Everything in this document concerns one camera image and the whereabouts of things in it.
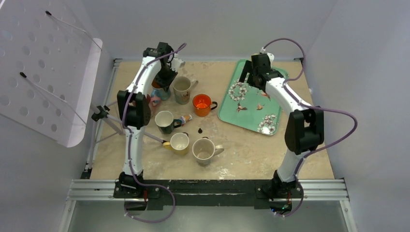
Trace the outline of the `orange mug black handle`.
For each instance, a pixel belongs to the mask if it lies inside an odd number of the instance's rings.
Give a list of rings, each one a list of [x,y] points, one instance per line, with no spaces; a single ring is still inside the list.
[[[198,94],[192,100],[194,112],[197,116],[205,117],[212,110],[216,109],[218,103],[212,101],[211,98],[206,94]]]

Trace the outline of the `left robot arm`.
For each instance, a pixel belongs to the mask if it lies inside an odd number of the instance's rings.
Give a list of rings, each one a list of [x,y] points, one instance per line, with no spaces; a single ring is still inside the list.
[[[151,119],[148,96],[152,83],[168,90],[177,76],[182,61],[178,50],[160,42],[156,48],[147,48],[134,80],[117,93],[121,125],[126,132],[125,161],[116,187],[131,197],[140,197],[146,188],[143,181],[142,146],[146,126]]]

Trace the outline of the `dark teal mug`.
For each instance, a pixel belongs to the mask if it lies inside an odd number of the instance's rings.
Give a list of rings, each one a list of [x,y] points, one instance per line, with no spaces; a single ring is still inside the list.
[[[171,134],[174,129],[182,126],[181,119],[175,119],[170,111],[160,111],[155,116],[155,123],[162,134]]]

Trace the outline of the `beige dragon print mug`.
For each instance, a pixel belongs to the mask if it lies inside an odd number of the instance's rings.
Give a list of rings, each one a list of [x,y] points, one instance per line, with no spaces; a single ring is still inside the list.
[[[213,157],[224,151],[222,145],[215,145],[209,138],[203,137],[192,145],[192,154],[200,166],[208,166]]]

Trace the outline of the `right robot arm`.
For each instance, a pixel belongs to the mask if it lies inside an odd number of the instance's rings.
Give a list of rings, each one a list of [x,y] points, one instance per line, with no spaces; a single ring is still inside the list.
[[[269,192],[282,197],[296,188],[298,173],[308,153],[324,142],[324,112],[321,108],[313,109],[296,94],[288,85],[288,79],[271,67],[273,60],[270,53],[251,55],[239,81],[274,98],[288,115],[284,135],[287,151],[268,187]]]

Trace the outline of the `yellow mug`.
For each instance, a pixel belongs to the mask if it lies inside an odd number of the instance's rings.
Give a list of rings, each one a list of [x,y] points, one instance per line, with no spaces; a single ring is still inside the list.
[[[189,152],[189,144],[189,135],[186,132],[179,132],[174,134],[169,142],[163,143],[162,146],[177,155],[186,155]]]

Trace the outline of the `cream mug with coral print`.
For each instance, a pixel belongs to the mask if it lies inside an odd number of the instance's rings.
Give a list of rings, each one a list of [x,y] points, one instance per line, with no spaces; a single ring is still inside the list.
[[[185,76],[176,77],[172,83],[174,97],[178,104],[185,105],[190,101],[192,90],[197,86],[198,80]]]

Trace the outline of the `pink halloween mug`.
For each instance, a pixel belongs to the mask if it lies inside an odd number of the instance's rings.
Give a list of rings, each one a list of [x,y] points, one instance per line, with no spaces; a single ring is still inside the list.
[[[150,95],[147,95],[147,101],[150,109],[150,114],[151,117],[154,117],[157,111],[157,108],[160,106],[162,100],[160,97],[153,95],[152,97]]]

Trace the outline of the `blue mug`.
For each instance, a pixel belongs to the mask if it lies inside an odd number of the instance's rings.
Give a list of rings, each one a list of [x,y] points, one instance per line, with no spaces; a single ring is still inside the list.
[[[171,89],[170,87],[162,88],[157,82],[153,81],[151,86],[153,87],[153,90],[151,92],[151,97],[158,97],[162,101],[166,101],[170,98],[171,96]]]

